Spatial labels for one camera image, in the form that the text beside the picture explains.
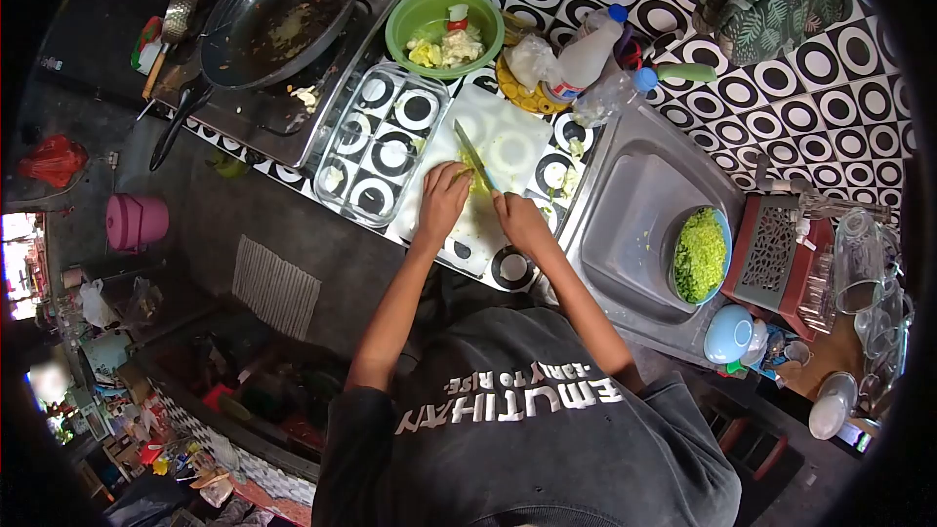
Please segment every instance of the floor mat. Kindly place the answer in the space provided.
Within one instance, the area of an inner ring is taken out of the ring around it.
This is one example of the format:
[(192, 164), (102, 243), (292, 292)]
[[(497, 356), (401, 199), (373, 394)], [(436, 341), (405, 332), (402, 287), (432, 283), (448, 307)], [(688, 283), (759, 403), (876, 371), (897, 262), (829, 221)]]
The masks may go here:
[(231, 293), (264, 323), (303, 342), (322, 285), (263, 244), (241, 235)]

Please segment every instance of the gas stove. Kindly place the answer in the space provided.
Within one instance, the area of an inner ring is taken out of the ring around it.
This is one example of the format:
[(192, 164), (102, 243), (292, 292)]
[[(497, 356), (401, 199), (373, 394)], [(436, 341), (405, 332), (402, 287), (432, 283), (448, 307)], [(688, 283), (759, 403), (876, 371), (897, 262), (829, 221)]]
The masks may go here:
[[(216, 89), (191, 119), (287, 167), (318, 164), (322, 151), (316, 149), (328, 141), (357, 80), (386, 51), (379, 31), (398, 1), (357, 0), (344, 31), (311, 65), (266, 88)], [(153, 92), (172, 108), (179, 104), (179, 87), (201, 73), (196, 44), (180, 44), (175, 51)], [(317, 87), (318, 96), (312, 113), (289, 95), (310, 86)]]

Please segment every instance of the blue bowl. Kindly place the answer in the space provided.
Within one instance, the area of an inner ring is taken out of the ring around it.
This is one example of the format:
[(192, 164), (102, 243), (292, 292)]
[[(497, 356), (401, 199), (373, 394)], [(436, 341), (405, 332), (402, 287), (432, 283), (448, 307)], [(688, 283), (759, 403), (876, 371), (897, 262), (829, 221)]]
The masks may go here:
[(729, 275), (729, 263), (732, 261), (732, 229), (729, 228), (729, 220), (725, 217), (725, 214), (723, 214), (722, 210), (720, 210), (718, 207), (712, 205), (701, 205), (699, 207), (695, 207), (685, 214), (686, 217), (683, 218), (683, 223), (680, 225), (680, 229), (676, 231), (675, 240), (673, 241), (673, 252), (670, 256), (670, 268), (669, 272), (667, 273), (667, 279), (670, 283), (671, 290), (678, 298), (686, 301), (686, 299), (681, 296), (680, 292), (676, 289), (676, 278), (673, 275), (673, 268), (676, 265), (676, 249), (679, 246), (680, 233), (683, 232), (683, 227), (686, 225), (686, 221), (689, 220), (690, 216), (693, 216), (696, 211), (700, 209), (700, 207), (712, 207), (713, 209), (716, 222), (719, 223), (719, 226), (722, 228), (722, 240), (725, 242), (725, 259), (722, 261), (722, 281), (720, 281), (718, 285), (713, 286), (713, 288), (709, 290), (709, 293), (707, 293), (706, 296), (699, 301), (690, 302), (694, 305), (703, 305), (709, 302), (710, 299), (716, 297), (716, 294), (719, 293), (722, 284), (725, 283), (725, 278)]
[(723, 306), (709, 322), (703, 353), (710, 362), (728, 364), (745, 355), (754, 334), (752, 315), (740, 305)]

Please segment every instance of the pink container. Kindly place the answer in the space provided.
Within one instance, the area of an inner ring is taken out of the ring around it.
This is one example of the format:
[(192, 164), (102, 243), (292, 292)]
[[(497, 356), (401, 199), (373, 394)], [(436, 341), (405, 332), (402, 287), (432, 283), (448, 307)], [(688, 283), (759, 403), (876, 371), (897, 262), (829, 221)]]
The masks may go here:
[(166, 236), (170, 210), (158, 197), (114, 193), (108, 201), (108, 242), (115, 251), (137, 250)]

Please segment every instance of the yellow trivet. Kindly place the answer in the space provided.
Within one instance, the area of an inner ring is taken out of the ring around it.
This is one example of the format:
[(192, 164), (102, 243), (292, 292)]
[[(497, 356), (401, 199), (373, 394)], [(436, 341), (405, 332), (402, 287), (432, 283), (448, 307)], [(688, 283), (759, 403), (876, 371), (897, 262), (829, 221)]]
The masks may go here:
[(539, 112), (540, 114), (556, 114), (569, 108), (568, 104), (557, 104), (550, 101), (537, 86), (533, 92), (524, 87), (523, 84), (514, 79), (514, 74), (510, 72), (504, 55), (498, 56), (498, 63), (495, 64), (495, 75), (498, 76), (498, 87), (508, 97), (510, 103), (528, 112)]

